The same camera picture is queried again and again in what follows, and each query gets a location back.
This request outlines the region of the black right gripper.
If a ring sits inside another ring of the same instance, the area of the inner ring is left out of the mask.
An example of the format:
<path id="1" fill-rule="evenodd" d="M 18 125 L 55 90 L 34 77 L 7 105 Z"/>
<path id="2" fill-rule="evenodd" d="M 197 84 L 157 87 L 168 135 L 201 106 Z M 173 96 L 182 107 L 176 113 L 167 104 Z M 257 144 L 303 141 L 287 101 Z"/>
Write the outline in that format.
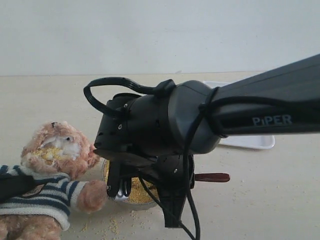
<path id="1" fill-rule="evenodd" d="M 193 188 L 193 152 L 184 158 L 184 150 L 194 119 L 191 93 L 115 95 L 105 106 L 94 142 L 95 153 L 110 160 L 108 189 L 130 190 L 138 176 L 160 188 Z"/>

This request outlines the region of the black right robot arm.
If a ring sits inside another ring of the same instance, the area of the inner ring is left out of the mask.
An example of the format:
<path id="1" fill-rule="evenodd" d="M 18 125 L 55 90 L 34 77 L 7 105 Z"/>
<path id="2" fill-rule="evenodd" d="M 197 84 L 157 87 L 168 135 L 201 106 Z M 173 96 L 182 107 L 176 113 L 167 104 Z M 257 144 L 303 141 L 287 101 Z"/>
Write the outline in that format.
<path id="1" fill-rule="evenodd" d="M 211 88 L 172 79 L 155 87 L 125 77 L 103 77 L 83 90 L 103 114 L 95 153 L 110 161 L 107 195 L 126 196 L 131 178 L 155 185 L 166 228 L 182 228 L 195 181 L 227 182 L 224 173 L 194 173 L 194 155 L 221 139 L 242 135 L 310 134 L 320 130 L 320 57 L 306 59 Z"/>

